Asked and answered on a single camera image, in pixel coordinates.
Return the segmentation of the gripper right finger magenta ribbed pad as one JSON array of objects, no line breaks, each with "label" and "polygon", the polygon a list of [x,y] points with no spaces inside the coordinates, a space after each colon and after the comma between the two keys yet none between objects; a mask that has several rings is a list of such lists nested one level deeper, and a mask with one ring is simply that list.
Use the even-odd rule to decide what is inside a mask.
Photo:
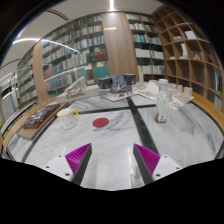
[{"label": "gripper right finger magenta ribbed pad", "polygon": [[133,146],[133,154],[145,185],[182,169],[168,155],[158,155],[138,144]]}]

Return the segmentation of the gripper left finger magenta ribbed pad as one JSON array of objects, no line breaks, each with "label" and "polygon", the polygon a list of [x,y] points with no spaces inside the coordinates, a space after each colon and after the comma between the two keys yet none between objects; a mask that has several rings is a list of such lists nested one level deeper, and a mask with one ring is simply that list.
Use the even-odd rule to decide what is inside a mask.
[{"label": "gripper left finger magenta ribbed pad", "polygon": [[57,155],[44,166],[44,169],[76,185],[80,185],[91,154],[92,144],[88,143],[66,155]]}]

